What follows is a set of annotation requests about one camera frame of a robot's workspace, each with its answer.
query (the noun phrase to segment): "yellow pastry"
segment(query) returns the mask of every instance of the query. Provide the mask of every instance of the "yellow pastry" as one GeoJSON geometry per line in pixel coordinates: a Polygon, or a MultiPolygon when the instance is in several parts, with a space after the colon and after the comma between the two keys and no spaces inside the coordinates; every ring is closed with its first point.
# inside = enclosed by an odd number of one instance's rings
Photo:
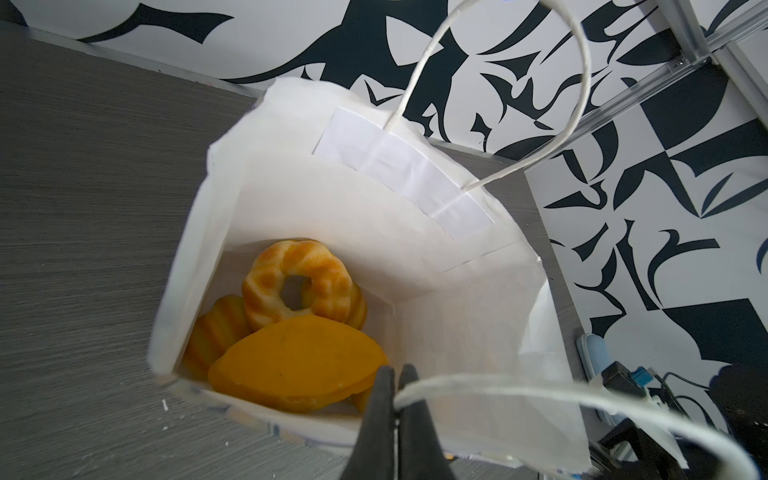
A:
{"type": "Polygon", "coordinates": [[[210,366],[228,348],[251,333],[245,320],[242,297],[223,296],[195,322],[181,362],[192,378],[205,380],[210,366]]]}
{"type": "Polygon", "coordinates": [[[360,393],[353,393],[349,396],[349,401],[355,406],[358,412],[365,413],[368,406],[368,399],[371,398],[371,392],[373,392],[373,386],[363,390],[360,393]]]}
{"type": "MultiPolygon", "coordinates": [[[[314,300],[315,295],[312,290],[312,282],[311,280],[307,280],[304,282],[301,289],[301,306],[303,308],[309,308],[314,300]]],[[[362,291],[360,290],[360,287],[357,286],[357,283],[352,284],[350,303],[349,316],[346,317],[344,323],[352,328],[362,330],[362,326],[366,324],[368,304],[366,303],[366,298],[362,296],[362,291]]]]}
{"type": "Polygon", "coordinates": [[[246,319],[254,331],[310,314],[344,322],[352,306],[352,290],[344,264],[322,243],[284,240],[264,250],[243,281],[246,319]],[[280,298],[285,279],[291,275],[311,280],[313,299],[303,310],[291,310],[280,298]]]}

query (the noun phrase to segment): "gray table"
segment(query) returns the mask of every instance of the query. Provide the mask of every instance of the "gray table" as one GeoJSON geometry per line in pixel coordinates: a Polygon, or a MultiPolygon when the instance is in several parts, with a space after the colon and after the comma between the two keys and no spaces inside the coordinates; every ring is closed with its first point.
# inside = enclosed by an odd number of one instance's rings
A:
{"type": "MultiPolygon", "coordinates": [[[[253,99],[0,40],[0,478],[337,478],[344,458],[174,399],[145,362],[207,146],[253,99]]],[[[502,166],[454,155],[479,177],[502,166]]],[[[525,177],[489,190],[542,257],[583,378],[581,326],[525,177]]],[[[535,478],[452,465],[459,478],[535,478]]]]}

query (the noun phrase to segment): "blue connector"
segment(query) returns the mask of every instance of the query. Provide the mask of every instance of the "blue connector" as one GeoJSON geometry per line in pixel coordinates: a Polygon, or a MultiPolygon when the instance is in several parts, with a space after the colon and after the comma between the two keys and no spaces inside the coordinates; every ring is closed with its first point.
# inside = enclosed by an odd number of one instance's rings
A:
{"type": "Polygon", "coordinates": [[[630,376],[634,380],[635,383],[637,383],[638,386],[644,387],[647,384],[654,381],[654,376],[652,376],[646,369],[643,367],[637,367],[637,370],[630,373],[630,376]]]}

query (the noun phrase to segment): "black and white patterned wall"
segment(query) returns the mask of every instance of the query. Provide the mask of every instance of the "black and white patterned wall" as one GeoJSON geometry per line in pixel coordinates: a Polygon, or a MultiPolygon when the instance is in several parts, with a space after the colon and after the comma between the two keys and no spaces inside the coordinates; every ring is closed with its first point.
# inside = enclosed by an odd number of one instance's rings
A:
{"type": "MultiPolygon", "coordinates": [[[[280,75],[341,84],[391,108],[459,0],[13,0],[34,28],[238,84],[280,75]]],[[[758,0],[698,0],[713,31],[758,0]]],[[[580,0],[593,57],[588,110],[678,53],[655,0],[580,0]]],[[[564,126],[581,66],[568,28],[535,0],[484,0],[426,65],[406,110],[428,136],[518,159],[564,126]]]]}
{"type": "MultiPolygon", "coordinates": [[[[768,372],[768,132],[718,67],[526,174],[584,329],[614,359],[702,386],[729,364],[768,372]]],[[[705,389],[667,381],[726,428],[705,389]]]]}
{"type": "MultiPolygon", "coordinates": [[[[12,0],[33,28],[215,78],[332,81],[394,108],[458,0],[12,0]]],[[[692,0],[709,35],[760,0],[692,0]]],[[[679,46],[655,0],[569,2],[593,57],[588,111],[679,46]]],[[[484,0],[432,55],[406,110],[428,136],[511,159],[565,125],[578,48],[535,0],[484,0]]],[[[714,66],[528,172],[584,328],[625,365],[703,386],[768,368],[768,134],[714,66]]],[[[702,388],[688,412],[725,429],[702,388]]]]}

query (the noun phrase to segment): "paper bag handle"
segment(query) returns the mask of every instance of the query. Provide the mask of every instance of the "paper bag handle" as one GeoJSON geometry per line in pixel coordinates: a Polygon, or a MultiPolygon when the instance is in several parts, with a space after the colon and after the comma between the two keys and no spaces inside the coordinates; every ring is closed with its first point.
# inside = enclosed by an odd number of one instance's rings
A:
{"type": "MultiPolygon", "coordinates": [[[[584,29],[581,27],[581,23],[579,22],[579,20],[575,18],[568,11],[568,9],[565,7],[562,0],[540,0],[540,1],[544,6],[552,10],[555,10],[558,13],[558,15],[560,15],[560,17],[565,21],[565,23],[568,24],[568,27],[571,29],[571,32],[573,33],[573,36],[576,37],[576,42],[578,43],[579,52],[581,53],[581,68],[582,68],[581,93],[579,94],[576,108],[574,108],[573,113],[571,113],[571,118],[568,119],[568,123],[565,125],[565,128],[563,129],[563,131],[560,132],[560,134],[558,134],[557,137],[550,140],[544,146],[544,148],[542,148],[539,152],[533,155],[530,155],[528,157],[525,157],[519,162],[517,162],[516,164],[510,165],[509,167],[506,167],[505,169],[500,170],[493,175],[489,175],[486,178],[483,178],[482,180],[478,180],[469,185],[465,185],[462,188],[462,190],[464,190],[465,192],[468,192],[474,188],[485,185],[488,182],[492,182],[501,177],[505,177],[514,171],[521,170],[522,168],[530,167],[531,165],[547,158],[549,154],[557,150],[568,139],[568,137],[571,136],[574,130],[576,130],[576,126],[578,125],[579,119],[581,119],[581,116],[584,113],[584,108],[586,108],[587,106],[587,101],[589,100],[589,91],[591,86],[592,60],[590,58],[589,46],[587,44],[587,36],[584,34],[584,29]]],[[[432,37],[432,40],[429,41],[426,48],[424,49],[424,53],[422,54],[422,57],[419,60],[419,63],[417,63],[416,67],[413,69],[413,73],[411,74],[411,79],[408,82],[408,87],[406,88],[406,91],[403,92],[402,98],[400,99],[400,102],[398,103],[397,108],[395,109],[395,111],[393,111],[392,115],[389,117],[389,120],[384,125],[385,131],[391,131],[392,127],[394,127],[397,120],[399,120],[402,117],[402,113],[406,111],[408,100],[410,100],[411,94],[413,93],[413,89],[416,87],[416,82],[419,81],[419,77],[422,74],[422,70],[424,70],[424,65],[426,64],[427,60],[429,60],[429,57],[434,52],[442,36],[445,35],[445,33],[453,24],[453,22],[455,22],[456,19],[463,12],[470,9],[472,6],[474,6],[478,2],[480,2],[480,0],[464,0],[463,2],[459,3],[456,6],[456,8],[454,8],[453,11],[448,15],[448,17],[445,18],[442,24],[440,24],[437,31],[435,32],[435,35],[432,37]]]]}
{"type": "MultiPolygon", "coordinates": [[[[606,389],[596,390],[587,385],[526,382],[514,376],[503,374],[460,373],[433,376],[409,383],[398,392],[392,403],[395,410],[399,411],[422,400],[441,396],[466,395],[527,396],[619,411],[638,420],[644,420],[676,432],[715,454],[722,461],[720,470],[713,477],[716,480],[730,480],[732,478],[757,480],[759,478],[757,468],[749,454],[735,440],[719,430],[694,423],[682,415],[649,406],[645,401],[629,395],[608,392],[606,389]]],[[[519,458],[519,460],[525,463],[524,458],[519,458]]],[[[545,471],[555,478],[570,478],[557,472],[550,472],[543,465],[529,465],[539,471],[545,471]]]]}

